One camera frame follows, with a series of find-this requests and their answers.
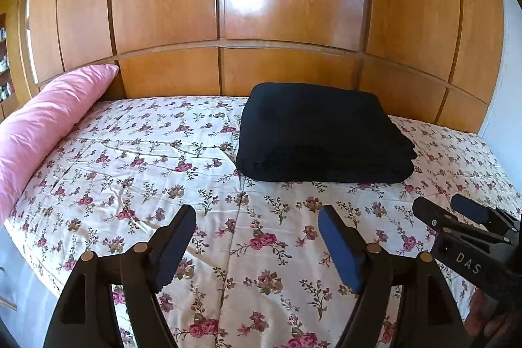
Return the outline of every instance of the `gray floor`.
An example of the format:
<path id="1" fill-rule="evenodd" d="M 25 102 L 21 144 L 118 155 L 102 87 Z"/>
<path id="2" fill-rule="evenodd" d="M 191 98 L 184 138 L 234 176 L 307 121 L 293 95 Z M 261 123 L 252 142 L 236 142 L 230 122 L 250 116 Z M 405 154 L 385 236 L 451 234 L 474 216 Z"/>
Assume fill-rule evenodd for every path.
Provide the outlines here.
<path id="1" fill-rule="evenodd" d="M 38 280 L 0 227 L 0 296 L 17 305 L 18 311 L 0 306 L 0 317 L 21 348 L 42 348 L 57 299 Z"/>

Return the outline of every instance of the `black blanket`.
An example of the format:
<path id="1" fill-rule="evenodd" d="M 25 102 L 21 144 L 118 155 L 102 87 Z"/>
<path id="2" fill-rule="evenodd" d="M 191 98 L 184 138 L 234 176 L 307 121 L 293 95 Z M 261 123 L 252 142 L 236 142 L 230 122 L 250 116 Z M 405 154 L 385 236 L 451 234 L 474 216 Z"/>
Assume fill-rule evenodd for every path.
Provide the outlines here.
<path id="1" fill-rule="evenodd" d="M 371 93 L 262 83 L 243 109 L 237 168 L 261 181 L 397 183 L 413 147 Z"/>

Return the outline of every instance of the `white wall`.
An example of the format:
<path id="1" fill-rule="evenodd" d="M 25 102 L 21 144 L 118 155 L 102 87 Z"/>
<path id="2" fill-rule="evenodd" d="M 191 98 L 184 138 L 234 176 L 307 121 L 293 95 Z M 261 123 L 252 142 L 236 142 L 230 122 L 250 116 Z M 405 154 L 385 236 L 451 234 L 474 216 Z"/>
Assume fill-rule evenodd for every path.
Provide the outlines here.
<path id="1" fill-rule="evenodd" d="M 522 192 L 522 9 L 517 0 L 504 0 L 502 62 L 479 135 Z"/>

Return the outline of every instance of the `silver screw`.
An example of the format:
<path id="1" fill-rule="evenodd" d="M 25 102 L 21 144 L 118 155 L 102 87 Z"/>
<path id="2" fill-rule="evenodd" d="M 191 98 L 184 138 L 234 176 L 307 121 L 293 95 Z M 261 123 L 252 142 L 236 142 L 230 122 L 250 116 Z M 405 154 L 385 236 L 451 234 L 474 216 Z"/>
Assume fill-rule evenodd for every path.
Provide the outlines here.
<path id="1" fill-rule="evenodd" d="M 134 252 L 141 253 L 145 252 L 149 246 L 145 242 L 138 242 L 134 245 Z"/>
<path id="2" fill-rule="evenodd" d="M 368 252 L 371 252 L 372 254 L 378 254 L 382 251 L 380 245 L 375 243 L 368 244 L 366 249 L 368 250 Z"/>
<path id="3" fill-rule="evenodd" d="M 94 253 L 94 252 L 92 252 L 92 251 L 87 251 L 87 252 L 84 252 L 84 253 L 82 254 L 81 259 L 82 259 L 83 261 L 90 261 L 90 260 L 92 260 L 92 258 L 93 258 L 94 256 L 95 256 L 95 253 Z"/>
<path id="4" fill-rule="evenodd" d="M 424 262 L 432 262 L 433 257 L 429 252 L 421 252 L 420 259 Z"/>

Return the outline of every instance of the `white floral fabric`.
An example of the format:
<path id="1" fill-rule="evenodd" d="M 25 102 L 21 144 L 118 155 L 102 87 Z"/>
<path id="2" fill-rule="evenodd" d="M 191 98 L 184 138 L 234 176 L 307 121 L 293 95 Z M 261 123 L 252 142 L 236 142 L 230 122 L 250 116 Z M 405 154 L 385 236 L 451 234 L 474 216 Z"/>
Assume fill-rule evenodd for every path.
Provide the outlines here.
<path id="1" fill-rule="evenodd" d="M 323 205 L 366 241 L 405 256 L 434 241 L 412 215 L 418 196 L 449 209 L 462 193 L 521 213 L 522 197 L 478 136 L 397 117 L 418 154 L 401 184 L 250 180 L 234 165 L 245 102 L 187 96 L 96 104 L 49 154 L 5 224 L 42 282 L 59 296 L 84 251 L 124 252 L 190 204 L 197 228 L 173 282 L 158 294 L 179 346 L 324 348 L 337 343 L 356 299 L 318 233 Z M 442 269 L 464 317 L 473 288 Z M 394 288 L 381 345 L 391 340 L 399 296 Z M 134 346 L 121 287 L 113 297 L 122 339 Z"/>

